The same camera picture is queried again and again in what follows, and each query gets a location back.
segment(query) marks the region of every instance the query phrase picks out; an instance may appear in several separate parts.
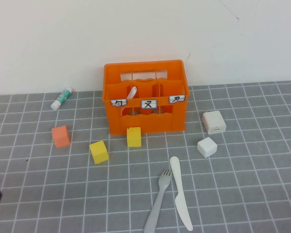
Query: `gray plastic fork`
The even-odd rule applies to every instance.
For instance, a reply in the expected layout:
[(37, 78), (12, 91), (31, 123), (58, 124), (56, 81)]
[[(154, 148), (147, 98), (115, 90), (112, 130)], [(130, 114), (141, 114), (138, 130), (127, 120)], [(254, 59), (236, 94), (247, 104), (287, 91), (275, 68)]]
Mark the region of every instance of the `gray plastic fork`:
[(144, 233), (154, 233), (155, 232), (157, 220), (158, 220), (159, 214), (160, 214), (160, 209), (161, 209), (161, 205), (162, 205), (164, 192), (170, 184), (171, 176), (172, 176), (172, 171), (169, 169), (165, 169), (160, 176), (160, 179), (159, 179), (160, 191), (159, 191), (159, 194), (157, 195), (155, 203), (152, 207), (151, 213), (150, 213), (150, 215), (147, 218), (147, 221), (145, 223)]

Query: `toy block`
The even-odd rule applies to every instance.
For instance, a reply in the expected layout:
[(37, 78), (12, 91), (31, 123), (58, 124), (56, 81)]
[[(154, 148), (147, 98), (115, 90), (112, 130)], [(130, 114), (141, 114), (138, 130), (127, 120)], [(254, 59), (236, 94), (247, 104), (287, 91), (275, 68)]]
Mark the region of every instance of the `toy block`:
[(107, 148), (103, 141), (95, 142), (89, 145), (95, 164), (107, 161), (109, 159)]
[(52, 129), (52, 137), (56, 147), (70, 145), (70, 137), (67, 126), (63, 125)]
[(141, 128), (132, 127), (127, 129), (127, 146), (140, 147), (141, 146)]

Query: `knife handle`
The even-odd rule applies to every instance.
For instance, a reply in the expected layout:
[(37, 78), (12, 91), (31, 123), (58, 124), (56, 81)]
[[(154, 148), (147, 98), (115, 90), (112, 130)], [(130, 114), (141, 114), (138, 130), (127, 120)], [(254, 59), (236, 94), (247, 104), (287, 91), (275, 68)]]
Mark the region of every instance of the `knife handle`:
[(173, 171), (173, 175), (176, 181), (178, 193), (183, 193), (180, 161), (178, 157), (175, 157), (175, 156), (171, 157), (169, 161), (170, 161), (170, 166), (171, 166), (171, 169)]

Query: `crate label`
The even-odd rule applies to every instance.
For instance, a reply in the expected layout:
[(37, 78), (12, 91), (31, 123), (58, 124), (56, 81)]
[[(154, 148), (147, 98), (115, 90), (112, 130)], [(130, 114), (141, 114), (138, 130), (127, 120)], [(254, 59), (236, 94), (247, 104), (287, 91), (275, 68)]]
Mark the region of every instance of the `crate label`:
[(111, 104), (115, 107), (122, 107), (127, 105), (127, 99), (111, 100)]
[(157, 108), (157, 100), (142, 100), (141, 108), (143, 109), (153, 109)]
[(169, 96), (169, 103), (183, 102), (185, 101), (185, 95)]

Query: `orange plastic crate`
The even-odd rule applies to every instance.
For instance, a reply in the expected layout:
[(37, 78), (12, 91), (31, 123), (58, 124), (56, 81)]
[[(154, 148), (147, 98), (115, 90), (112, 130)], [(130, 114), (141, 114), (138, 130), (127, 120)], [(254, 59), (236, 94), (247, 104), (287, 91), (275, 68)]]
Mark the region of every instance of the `orange plastic crate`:
[[(167, 71), (167, 78), (157, 77), (161, 71)], [(140, 72), (154, 72), (155, 78), (134, 79)], [(121, 74), (131, 74), (131, 79), (122, 81)], [(133, 86), (137, 87), (135, 97), (126, 99)], [(104, 67), (102, 100), (110, 134), (126, 134), (130, 127), (141, 127), (141, 133), (184, 131), (189, 95), (182, 60)]]

